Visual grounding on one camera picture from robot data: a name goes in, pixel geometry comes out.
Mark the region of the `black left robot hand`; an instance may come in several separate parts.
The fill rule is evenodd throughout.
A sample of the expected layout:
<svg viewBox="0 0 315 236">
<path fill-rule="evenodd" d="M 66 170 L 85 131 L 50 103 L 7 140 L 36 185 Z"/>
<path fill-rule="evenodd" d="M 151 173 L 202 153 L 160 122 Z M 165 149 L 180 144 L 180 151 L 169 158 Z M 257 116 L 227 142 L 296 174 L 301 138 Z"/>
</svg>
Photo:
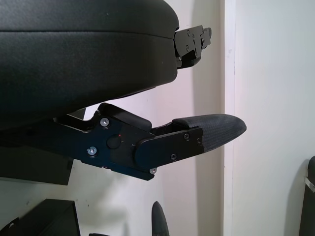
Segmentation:
<svg viewBox="0 0 315 236">
<path fill-rule="evenodd" d="M 151 122 L 111 105 L 175 80 L 211 43 L 210 28 L 180 29 L 163 0 L 3 0 L 0 149 L 64 156 L 151 180 L 157 168 L 242 135 L 231 115 Z"/>
</svg>

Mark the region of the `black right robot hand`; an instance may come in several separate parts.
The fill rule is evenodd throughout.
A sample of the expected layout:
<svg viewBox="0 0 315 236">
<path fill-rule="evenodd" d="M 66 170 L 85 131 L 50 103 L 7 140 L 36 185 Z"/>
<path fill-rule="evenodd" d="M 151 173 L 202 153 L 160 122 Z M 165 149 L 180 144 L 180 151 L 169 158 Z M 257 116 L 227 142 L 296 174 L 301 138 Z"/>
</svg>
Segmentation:
<svg viewBox="0 0 315 236">
<path fill-rule="evenodd" d="M 162 206 L 155 201 L 151 211 L 152 236 L 170 236 Z"/>
</svg>

